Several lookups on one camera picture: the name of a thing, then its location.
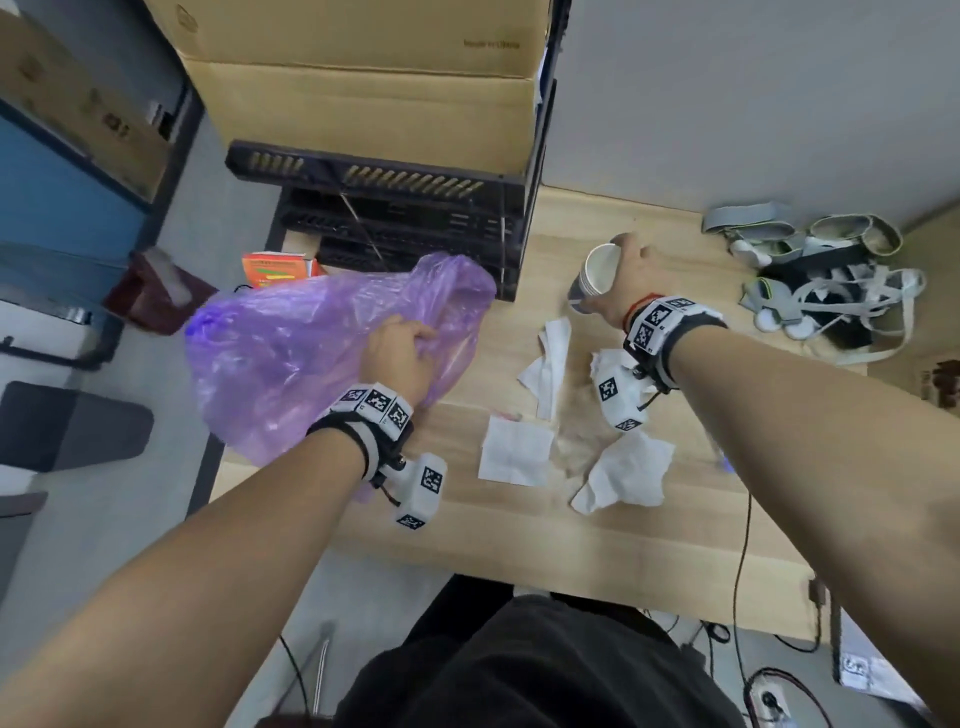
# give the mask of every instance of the purple plastic bag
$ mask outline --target purple plastic bag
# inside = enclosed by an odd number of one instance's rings
[[[368,334],[395,313],[439,333],[420,341],[437,359],[432,404],[469,366],[495,294],[469,258],[432,254],[410,273],[345,272],[214,299],[186,326],[201,414],[224,443],[266,465],[356,383]]]

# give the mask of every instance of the crumpled tissue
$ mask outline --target crumpled tissue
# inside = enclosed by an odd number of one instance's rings
[[[546,485],[553,430],[491,415],[480,454],[482,480],[514,485]]]
[[[584,515],[617,502],[658,506],[663,503],[663,476],[676,446],[654,440],[640,429],[625,434],[603,451],[587,485],[570,501]]]
[[[570,331],[570,320],[565,316],[548,321],[540,332],[543,356],[517,377],[537,398],[537,417],[541,420],[552,422],[557,417],[557,403],[566,370],[566,353],[570,347]]]

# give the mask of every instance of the wrist tracker band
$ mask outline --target wrist tracker band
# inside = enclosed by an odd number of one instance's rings
[[[364,451],[364,480],[372,482],[383,466],[394,465],[414,426],[414,408],[382,384],[354,384],[327,409],[307,434],[339,429]]]
[[[668,368],[670,353],[684,334],[701,326],[727,328],[720,312],[683,296],[664,296],[634,315],[623,348],[658,391],[668,394],[680,389]]]

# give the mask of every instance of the black shirt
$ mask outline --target black shirt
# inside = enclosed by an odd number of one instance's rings
[[[735,726],[743,717],[674,644],[539,596],[466,643],[430,637],[363,668],[334,726]]]

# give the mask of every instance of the cardboard box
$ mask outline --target cardboard box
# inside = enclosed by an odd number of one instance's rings
[[[188,59],[533,78],[550,0],[147,0]]]
[[[226,144],[522,175],[538,82],[187,61]]]
[[[0,96],[30,113],[147,201],[170,144],[126,98],[97,85],[26,15],[0,10]]]

